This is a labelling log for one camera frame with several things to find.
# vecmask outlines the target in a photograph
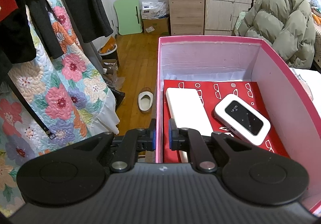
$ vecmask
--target light green board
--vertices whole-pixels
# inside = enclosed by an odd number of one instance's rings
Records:
[[[142,32],[139,0],[117,0],[114,2],[114,7],[118,17],[120,35]]]

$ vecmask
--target white wifi device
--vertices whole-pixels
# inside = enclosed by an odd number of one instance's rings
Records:
[[[229,94],[214,108],[214,117],[238,137],[259,146],[271,124],[263,115],[234,94]]]
[[[177,128],[195,129],[201,135],[211,136],[213,129],[196,89],[168,88],[166,99]],[[181,161],[188,162],[187,153],[179,153]]]

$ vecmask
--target down jacket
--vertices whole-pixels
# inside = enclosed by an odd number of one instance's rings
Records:
[[[264,39],[289,67],[312,65],[316,31],[307,0],[258,0],[238,31]]]

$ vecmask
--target brown cardboard box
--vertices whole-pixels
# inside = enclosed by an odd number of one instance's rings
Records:
[[[169,35],[169,17],[143,19],[144,33],[146,35]]]

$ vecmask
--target metal screw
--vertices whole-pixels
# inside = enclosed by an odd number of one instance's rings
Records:
[[[200,167],[204,170],[212,170],[215,168],[215,163],[211,161],[203,161],[200,163]]]
[[[125,163],[124,161],[115,161],[111,164],[111,166],[115,169],[115,170],[123,170],[126,169],[126,167],[128,166],[127,163]]]

